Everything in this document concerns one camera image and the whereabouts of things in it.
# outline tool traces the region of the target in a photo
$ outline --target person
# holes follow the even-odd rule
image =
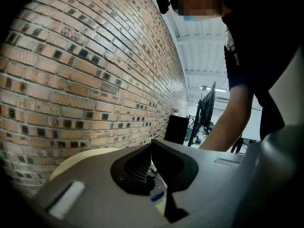
[[[161,13],[164,13],[163,1],[157,1]],[[224,52],[229,102],[200,148],[227,151],[250,119],[254,95],[263,107],[261,140],[268,133],[284,127],[268,91],[302,42],[300,1],[170,0],[173,10],[187,20],[222,17],[228,28]],[[282,35],[283,30],[290,35]]]

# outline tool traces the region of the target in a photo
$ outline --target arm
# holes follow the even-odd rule
[[[201,149],[227,151],[246,127],[252,108],[253,95],[245,85],[230,90],[228,105]]]

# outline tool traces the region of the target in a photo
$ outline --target ceiling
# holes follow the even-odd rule
[[[221,18],[203,21],[185,21],[170,7],[163,15],[179,53],[185,74],[189,101],[196,103],[208,91],[201,91],[201,86],[211,87],[216,82],[217,88],[227,92],[216,92],[215,104],[226,107],[229,99],[229,87],[224,58],[224,45],[227,38],[226,25]],[[253,108],[261,106],[254,99]]]

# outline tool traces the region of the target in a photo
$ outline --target monitor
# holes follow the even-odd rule
[[[214,107],[214,101],[215,101],[215,87],[216,87],[216,84],[214,82],[209,93],[204,97],[204,99],[201,103],[199,123],[202,126],[206,127],[207,129],[210,126],[211,117],[212,117],[212,113],[213,113],[213,107]]]

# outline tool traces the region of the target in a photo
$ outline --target brick wall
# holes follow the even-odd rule
[[[163,138],[188,101],[151,0],[34,0],[11,25],[0,71],[0,155],[27,194],[81,151]]]

